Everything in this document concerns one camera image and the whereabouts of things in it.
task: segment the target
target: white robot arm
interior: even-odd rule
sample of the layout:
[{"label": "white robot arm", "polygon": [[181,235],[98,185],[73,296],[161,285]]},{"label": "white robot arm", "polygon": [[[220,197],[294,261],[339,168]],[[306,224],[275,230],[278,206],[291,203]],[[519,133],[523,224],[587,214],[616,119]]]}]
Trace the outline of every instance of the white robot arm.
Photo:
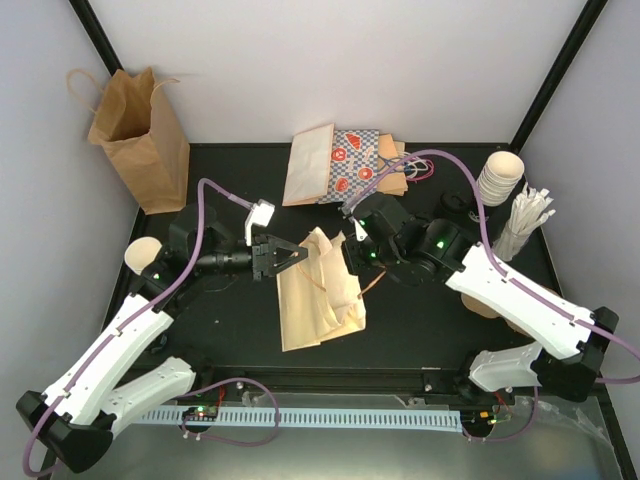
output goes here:
[{"label": "white robot arm", "polygon": [[[268,202],[261,200],[251,206],[245,222],[247,238],[241,241],[216,221],[213,209],[204,210],[203,247],[184,282],[170,288],[193,255],[196,205],[185,207],[172,222],[169,241],[134,282],[115,318],[75,365],[44,392],[28,391],[18,401],[16,408],[29,428],[36,430],[40,424],[37,438],[73,472],[94,465],[113,439],[142,414],[191,390],[196,372],[175,357],[125,385],[117,384],[138,356],[197,297],[209,275],[250,272],[254,280],[260,280],[307,256],[307,250],[294,243],[251,234],[253,225],[269,223],[273,205]],[[276,255],[279,251],[294,255],[281,259]],[[164,300],[154,301],[154,308],[130,320],[163,292],[171,294],[166,293]]]},{"label": "white robot arm", "polygon": [[524,347],[472,353],[463,367],[472,385],[486,392],[544,386],[551,394],[584,401],[608,340],[575,320],[613,333],[615,313],[574,305],[503,262],[492,263],[484,247],[473,244],[452,222],[410,215],[389,195],[367,197],[353,217],[356,234],[343,245],[350,273],[373,265],[396,278],[441,281],[488,305],[535,339]]}]

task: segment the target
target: brown paper bag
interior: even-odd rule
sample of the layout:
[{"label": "brown paper bag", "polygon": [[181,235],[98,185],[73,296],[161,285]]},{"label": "brown paper bag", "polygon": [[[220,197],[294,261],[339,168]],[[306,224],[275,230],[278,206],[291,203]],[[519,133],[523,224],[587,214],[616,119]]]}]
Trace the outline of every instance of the brown paper bag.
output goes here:
[{"label": "brown paper bag", "polygon": [[84,70],[67,74],[67,88],[95,113],[88,139],[100,145],[146,214],[175,212],[187,199],[189,142],[151,68],[130,77],[118,70],[107,84],[97,110],[71,87]]},{"label": "brown paper bag", "polygon": [[316,227],[300,245],[309,256],[277,276],[282,351],[312,347],[364,330],[358,277],[342,256],[344,235],[329,240]]}]

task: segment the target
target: purple cable sheath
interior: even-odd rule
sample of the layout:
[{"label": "purple cable sheath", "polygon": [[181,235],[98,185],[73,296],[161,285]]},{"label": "purple cable sheath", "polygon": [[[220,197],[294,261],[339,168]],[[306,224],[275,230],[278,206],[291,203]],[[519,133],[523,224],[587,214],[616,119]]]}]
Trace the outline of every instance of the purple cable sheath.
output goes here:
[{"label": "purple cable sheath", "polygon": [[[169,295],[171,295],[182,284],[182,282],[186,280],[186,278],[191,273],[191,270],[193,270],[193,267],[198,261],[198,256],[200,255],[200,248],[202,248],[202,237],[204,236],[204,205],[205,205],[204,204],[204,186],[205,185],[210,186],[221,195],[224,195],[225,197],[227,197],[227,199],[231,200],[232,202],[237,203],[238,205],[248,210],[251,210],[252,204],[250,202],[247,202],[246,200],[229,193],[227,190],[222,188],[217,183],[209,180],[208,178],[201,178],[200,181],[198,182],[198,230],[196,233],[196,243],[193,248],[193,254],[189,259],[189,263],[185,267],[184,271],[180,274],[180,276],[175,280],[175,282],[173,282],[169,286],[169,288],[167,288],[164,292],[162,292],[156,298],[151,300],[145,306],[140,308],[138,311],[133,313],[129,318],[124,320],[120,325],[116,327],[117,330],[122,331],[122,329],[126,328],[131,322],[133,322],[136,318],[138,318],[144,312],[146,312],[147,310],[150,310],[155,305],[157,305],[162,300],[164,300]],[[65,391],[69,392],[75,386],[78,379],[87,370],[87,368],[89,368],[89,365],[91,365],[91,363],[96,359],[96,357],[100,355],[100,352],[102,352],[102,350],[104,350],[104,348],[114,338],[115,338],[114,335],[109,335],[102,341],[102,343],[100,343],[100,345],[96,347],[96,349],[91,353],[91,355],[89,355],[87,359],[83,362],[80,368],[78,368],[78,370],[71,377],[71,379],[69,379],[69,382],[67,382],[67,384],[64,387]],[[60,402],[62,402],[63,399],[64,399],[63,396],[59,396],[53,401],[51,406],[47,408],[47,410],[45,410],[42,417],[40,417],[40,420],[36,423],[36,425],[33,428],[33,431],[31,432],[31,435],[29,436],[29,440],[27,441],[27,445],[25,446],[25,449],[22,455],[22,470],[24,471],[24,474],[27,475],[28,477],[39,477],[42,475],[47,475],[50,471],[56,470],[61,465],[60,463],[58,463],[53,467],[48,468],[45,472],[34,472],[33,470],[31,470],[29,459],[31,457],[31,451],[33,450],[33,446],[35,445],[36,440],[38,439],[38,434],[40,433],[40,430],[42,430],[43,425],[49,419],[49,417],[51,416],[53,411],[57,408],[57,406],[60,405]]]},{"label": "purple cable sheath", "polygon": [[510,440],[515,440],[516,438],[518,438],[522,434],[528,432],[529,429],[535,423],[537,417],[538,417],[538,387],[533,387],[533,406],[531,407],[531,416],[529,417],[529,421],[527,422],[527,424],[524,427],[522,427],[522,429],[517,431],[516,433],[513,433],[511,435],[507,435],[506,437],[500,437],[500,438],[473,437],[473,436],[471,436],[469,434],[469,432],[467,432],[467,430],[466,430],[466,428],[464,428],[464,426],[462,427],[462,433],[463,433],[463,435],[465,437],[467,437],[469,440],[474,441],[474,442],[482,442],[482,443],[508,442]]},{"label": "purple cable sheath", "polygon": [[[264,393],[267,394],[267,396],[269,397],[269,400],[271,400],[271,403],[273,403],[273,407],[275,409],[275,414],[276,414],[275,423],[273,428],[271,429],[271,433],[267,435],[267,437],[265,437],[264,439],[258,440],[256,442],[240,442],[238,440],[232,440],[230,438],[218,437],[217,435],[208,435],[208,434],[202,434],[202,433],[200,434],[200,438],[204,438],[205,440],[215,440],[217,442],[226,443],[228,445],[235,445],[236,447],[261,447],[262,445],[266,445],[271,440],[276,438],[276,435],[278,435],[278,431],[279,431],[278,427],[280,425],[280,407],[278,406],[278,402],[276,401],[273,394],[269,391],[267,387],[265,387],[260,382],[256,382],[255,380],[252,380],[250,378],[244,378],[244,377],[228,378],[227,380],[214,383],[213,385],[209,385],[208,387],[201,388],[200,390],[194,390],[193,392],[189,392],[186,395],[180,395],[176,398],[192,397],[194,395],[198,395],[200,393],[213,390],[214,388],[218,388],[223,385],[227,385],[229,383],[236,383],[236,382],[250,383],[251,385],[255,385],[256,387],[260,388],[260,390],[262,390]],[[186,424],[188,419],[189,417],[185,418],[184,421],[182,422],[182,431],[191,437],[197,437],[198,436],[197,434],[193,432],[189,432],[187,430]]]},{"label": "purple cable sheath", "polygon": [[[624,341],[623,339],[621,339],[620,337],[617,337],[615,335],[613,335],[612,333],[607,332],[606,330],[600,328],[600,327],[596,327],[595,325],[591,325],[587,322],[585,322],[584,320],[576,320],[575,323],[577,323],[578,325],[581,325],[585,328],[588,328],[589,330],[591,330],[592,332],[597,333],[598,335],[600,335],[601,337],[606,338],[607,340],[610,340],[618,345],[620,345],[622,348],[626,349],[629,353],[631,353],[631,355],[633,355],[634,357],[636,357],[638,360],[640,360],[640,352],[634,348],[632,345],[629,345],[626,341]],[[629,378],[596,378],[596,383],[611,383],[613,385],[629,385],[631,383],[638,383],[640,382],[640,375],[637,375],[635,377],[629,377]]]},{"label": "purple cable sheath", "polygon": [[404,165],[408,161],[413,160],[415,158],[419,158],[419,157],[424,156],[424,155],[435,155],[437,157],[445,158],[445,159],[449,160],[450,162],[453,162],[460,170],[462,170],[462,173],[464,173],[464,176],[467,178],[467,181],[469,182],[469,184],[471,185],[471,188],[473,189],[473,195],[474,195],[474,197],[476,199],[476,203],[478,205],[478,215],[480,217],[480,237],[482,238],[482,244],[484,245],[484,249],[487,252],[487,258],[489,259],[489,261],[491,262],[493,267],[502,276],[504,276],[507,273],[506,270],[504,270],[498,264],[498,261],[493,256],[493,252],[491,251],[491,244],[489,243],[489,235],[487,234],[486,217],[485,217],[485,214],[484,214],[484,208],[482,206],[482,201],[480,200],[480,191],[478,190],[478,186],[476,185],[476,179],[473,178],[473,174],[469,171],[469,169],[466,167],[466,165],[464,163],[462,163],[462,160],[460,160],[458,157],[456,157],[455,155],[452,155],[452,154],[450,154],[448,152],[444,152],[442,150],[436,150],[436,149],[419,150],[419,151],[417,151],[415,153],[411,153],[411,154],[407,155],[404,158],[401,158],[400,160],[398,160],[397,162],[392,164],[381,175],[378,175],[373,182],[371,182],[369,185],[367,185],[364,188],[364,190],[362,190],[362,192],[360,192],[355,197],[352,197],[351,199],[347,200],[345,202],[345,208],[347,208],[349,210],[352,210],[358,203],[360,203],[361,200],[364,199],[364,197],[367,195],[368,192],[370,192],[371,190],[376,188],[376,185],[378,185],[378,183],[380,183],[384,177],[386,177],[387,175],[393,173],[396,168],[398,168],[401,165]]},{"label": "purple cable sheath", "polygon": [[[478,206],[478,215],[480,217],[480,237],[482,239],[484,250],[487,253],[487,258],[489,259],[489,262],[491,262],[491,265],[493,265],[493,267],[496,269],[496,271],[500,273],[500,275],[502,275],[503,277],[506,276],[506,273],[507,273],[506,270],[500,266],[498,260],[493,254],[493,251],[491,250],[491,244],[489,243],[489,236],[487,235],[487,225],[485,221],[486,217],[484,214],[484,206],[482,205],[482,201],[480,200],[480,191],[478,190],[478,185],[476,184],[476,180],[473,178],[473,175],[471,174],[469,169],[465,166],[465,164],[462,163],[462,161],[459,158],[457,158],[456,156],[448,152],[444,152],[442,150],[428,149],[428,150],[420,150],[418,152],[407,155],[406,157],[398,160],[396,163],[391,165],[381,175],[378,175],[376,179],[373,182],[371,182],[369,185],[367,185],[367,187],[362,192],[360,192],[358,195],[356,195],[355,197],[345,202],[345,207],[348,208],[349,210],[352,210],[364,198],[367,192],[375,188],[375,186],[378,183],[380,183],[380,181],[382,181],[384,177],[394,172],[395,169],[400,165],[403,165],[409,160],[413,160],[414,158],[418,158],[423,155],[436,155],[438,157],[446,158],[447,160],[453,162],[460,170],[462,170],[462,173],[464,173],[464,176],[469,181],[469,185],[471,185],[471,188],[473,190],[473,196],[475,197],[476,204]],[[613,335],[607,332],[606,330],[603,330],[595,325],[591,325],[590,323],[585,322],[584,320],[574,319],[573,315],[571,315],[569,312],[563,310],[562,308],[548,301],[546,298],[537,294],[536,292],[528,288],[526,285],[524,285],[522,282],[518,281],[517,279],[511,278],[509,279],[509,281],[513,283],[516,287],[518,287],[520,290],[525,292],[527,295],[529,295],[530,297],[536,299],[538,302],[542,303],[544,306],[556,312],[558,315],[561,315],[567,320],[577,323],[587,328],[588,330],[591,330],[593,333],[600,335],[617,345],[620,345],[622,348],[624,348],[629,353],[631,353],[631,355],[633,355],[638,360],[640,360],[640,350],[630,345],[629,343],[625,342],[620,337]],[[596,382],[611,383],[614,385],[627,385],[631,383],[640,382],[640,375],[637,375],[635,377],[628,377],[628,378],[598,378],[596,379]]]}]

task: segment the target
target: purple cable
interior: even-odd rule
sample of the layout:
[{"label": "purple cable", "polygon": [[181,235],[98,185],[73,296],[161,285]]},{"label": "purple cable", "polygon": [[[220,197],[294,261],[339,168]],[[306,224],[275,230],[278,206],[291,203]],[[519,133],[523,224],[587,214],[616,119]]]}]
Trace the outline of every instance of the purple cable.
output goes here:
[{"label": "purple cable", "polygon": [[[278,435],[278,427],[280,425],[280,407],[278,406],[278,402],[276,401],[273,394],[269,391],[267,387],[265,387],[260,382],[256,382],[255,380],[251,380],[250,378],[244,378],[244,377],[228,378],[227,380],[214,383],[213,385],[209,385],[208,387],[201,388],[200,390],[194,390],[193,392],[189,392],[186,395],[180,395],[176,398],[192,397],[194,395],[198,395],[200,393],[213,390],[214,388],[218,388],[223,385],[227,385],[229,383],[236,383],[236,382],[250,383],[251,385],[255,385],[256,387],[260,388],[260,390],[262,390],[264,393],[267,394],[267,396],[269,397],[269,400],[271,400],[271,403],[273,403],[273,408],[275,409],[275,423],[273,428],[271,429],[271,433],[267,435],[264,439],[258,440],[257,442],[240,442],[238,440],[232,440],[230,438],[218,437],[217,435],[206,435],[206,434],[200,434],[200,438],[204,438],[205,440],[215,440],[217,442],[226,443],[228,445],[235,445],[236,447],[261,447],[262,445],[266,445],[271,440],[273,440],[276,437],[276,435]],[[197,434],[193,432],[189,432],[187,430],[187,427],[186,427],[187,420],[189,420],[189,417],[185,418],[182,422],[182,431],[186,435],[189,435],[191,437],[197,437],[198,436]]]},{"label": "purple cable", "polygon": [[[204,236],[204,186],[205,185],[212,187],[214,190],[216,190],[221,195],[224,195],[225,197],[227,197],[227,199],[231,200],[232,202],[237,203],[238,205],[246,208],[247,210],[251,210],[252,204],[250,202],[247,202],[246,200],[229,193],[227,190],[222,188],[217,183],[209,180],[208,178],[201,178],[200,181],[198,182],[198,230],[196,233],[196,243],[193,248],[193,254],[189,259],[189,263],[185,267],[184,271],[180,274],[180,276],[176,279],[176,281],[169,286],[169,288],[167,288],[164,292],[162,292],[156,298],[154,298],[149,303],[147,303],[144,307],[140,308],[137,312],[133,313],[129,318],[124,320],[120,325],[116,327],[117,330],[124,329],[125,327],[127,327],[127,325],[133,322],[136,318],[138,318],[144,312],[153,308],[155,305],[157,305],[162,300],[164,300],[169,295],[171,295],[180,285],[182,285],[182,282],[186,280],[186,278],[191,273],[191,270],[193,270],[193,267],[198,261],[198,255],[200,255],[200,248],[202,247],[202,237]],[[89,368],[89,365],[91,365],[91,363],[96,359],[96,357],[100,355],[100,352],[102,352],[102,350],[104,350],[105,347],[114,338],[115,338],[114,335],[109,335],[102,341],[100,345],[96,347],[96,349],[91,353],[91,355],[87,357],[84,363],[80,366],[80,368],[78,368],[76,373],[71,377],[69,382],[67,382],[67,384],[64,387],[65,391],[69,392],[75,386],[78,379],[87,370],[87,368]],[[25,446],[24,452],[22,454],[22,470],[24,471],[24,474],[27,475],[28,477],[39,477],[43,475],[48,475],[49,473],[57,470],[61,466],[61,464],[58,463],[53,467],[48,468],[45,471],[35,472],[31,470],[29,459],[31,457],[31,451],[33,450],[33,446],[35,445],[36,440],[38,439],[40,430],[42,430],[43,425],[46,423],[46,421],[49,419],[49,417],[51,416],[53,411],[58,407],[58,405],[60,405],[60,402],[62,402],[63,399],[64,399],[63,396],[59,396],[53,401],[51,406],[47,408],[47,410],[45,410],[42,417],[40,417],[40,420],[35,424],[33,431],[29,436],[29,440],[27,441],[27,445]]]},{"label": "purple cable", "polygon": [[[407,155],[406,157],[398,160],[396,163],[391,165],[381,175],[378,175],[376,179],[373,182],[371,182],[369,185],[367,185],[367,187],[362,192],[360,192],[358,195],[356,195],[355,197],[345,202],[345,209],[348,209],[349,211],[353,210],[353,208],[364,198],[367,192],[370,192],[373,188],[375,188],[376,185],[378,185],[378,183],[380,183],[380,181],[382,181],[384,177],[386,177],[390,173],[393,173],[397,167],[403,165],[409,160],[418,158],[422,155],[436,155],[438,157],[446,158],[447,160],[453,162],[460,170],[462,170],[462,173],[464,173],[464,176],[469,181],[469,185],[471,185],[471,188],[473,190],[473,196],[475,197],[476,204],[478,206],[478,216],[480,217],[480,238],[482,239],[484,250],[487,253],[487,258],[489,259],[489,262],[491,262],[491,265],[493,265],[493,267],[496,269],[496,271],[504,277],[507,272],[504,268],[500,266],[498,260],[493,254],[493,251],[491,250],[491,244],[489,243],[489,235],[487,234],[487,225],[485,221],[486,217],[484,214],[484,206],[482,205],[482,201],[480,200],[480,191],[478,190],[478,185],[476,184],[476,180],[473,178],[473,175],[471,174],[469,169],[465,166],[465,164],[462,163],[462,161],[459,158],[457,158],[456,156],[448,152],[444,152],[442,150],[429,149],[429,150],[420,150],[418,152]],[[591,330],[593,333],[600,335],[601,337],[604,337],[607,340],[617,345],[620,345],[622,348],[627,350],[631,355],[633,355],[638,360],[640,360],[640,351],[637,348],[630,345],[629,343],[622,340],[620,337],[613,335],[607,332],[606,330],[603,330],[602,328],[596,327],[595,325],[591,325],[590,323],[585,322],[584,320],[577,319],[577,318],[574,319],[573,315],[571,315],[569,312],[563,310],[562,308],[548,301],[547,299],[537,294],[536,292],[528,288],[526,285],[524,285],[517,279],[511,278],[509,279],[509,281],[513,283],[516,287],[518,287],[520,290],[525,292],[527,295],[535,298],[538,302],[550,308],[557,314],[561,315],[562,317],[566,318],[571,322],[577,323],[578,325],[581,325],[587,328],[588,330]],[[596,379],[596,383],[611,383],[614,385],[627,385],[627,384],[638,383],[638,382],[640,382],[640,375],[637,375],[635,377],[628,377],[628,378]]]},{"label": "purple cable", "polygon": [[466,430],[466,428],[464,428],[464,426],[462,427],[462,433],[463,433],[463,435],[465,437],[467,437],[469,440],[474,441],[474,442],[482,442],[482,443],[507,442],[509,440],[515,440],[519,436],[521,436],[524,433],[528,432],[529,429],[535,423],[537,417],[538,417],[538,387],[533,387],[533,406],[531,407],[531,416],[529,417],[529,421],[527,422],[527,424],[524,427],[522,427],[522,429],[517,431],[516,433],[512,433],[511,435],[507,435],[506,437],[500,437],[500,438],[473,437],[473,436],[471,436],[469,434],[469,432],[467,432],[467,430]]},{"label": "purple cable", "polygon": [[[604,337],[607,340],[612,341],[613,343],[620,345],[622,348],[626,349],[629,353],[631,353],[631,355],[633,355],[640,361],[640,352],[635,347],[633,347],[632,345],[629,345],[626,341],[624,341],[620,337],[617,337],[600,327],[591,325],[585,322],[584,320],[578,319],[575,321],[575,323],[585,328],[588,328],[592,332],[597,333],[601,337]],[[613,385],[629,385],[631,383],[638,383],[638,382],[640,382],[640,375],[637,375],[635,377],[629,377],[629,378],[605,378],[605,377],[596,378],[596,383],[610,383]]]}]

